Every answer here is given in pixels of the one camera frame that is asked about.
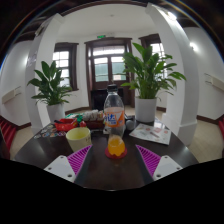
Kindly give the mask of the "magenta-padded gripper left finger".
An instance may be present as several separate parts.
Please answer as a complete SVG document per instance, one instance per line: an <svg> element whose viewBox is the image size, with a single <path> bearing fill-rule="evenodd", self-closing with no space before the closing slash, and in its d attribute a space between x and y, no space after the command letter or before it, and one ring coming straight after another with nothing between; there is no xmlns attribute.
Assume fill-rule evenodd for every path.
<svg viewBox="0 0 224 224"><path fill-rule="evenodd" d="M73 152L69 156L60 155L48 166L46 166L44 170L74 183L91 148L92 146L89 145Z"/></svg>

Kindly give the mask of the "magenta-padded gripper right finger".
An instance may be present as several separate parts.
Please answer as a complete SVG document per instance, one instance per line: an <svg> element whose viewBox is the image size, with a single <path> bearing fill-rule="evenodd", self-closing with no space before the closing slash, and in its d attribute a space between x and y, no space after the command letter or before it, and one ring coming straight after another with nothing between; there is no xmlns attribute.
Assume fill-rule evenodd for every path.
<svg viewBox="0 0 224 224"><path fill-rule="evenodd" d="M148 173L154 181L160 180L182 169L182 167L168 155L159 156L140 145L137 145L136 148L141 155Z"/></svg>

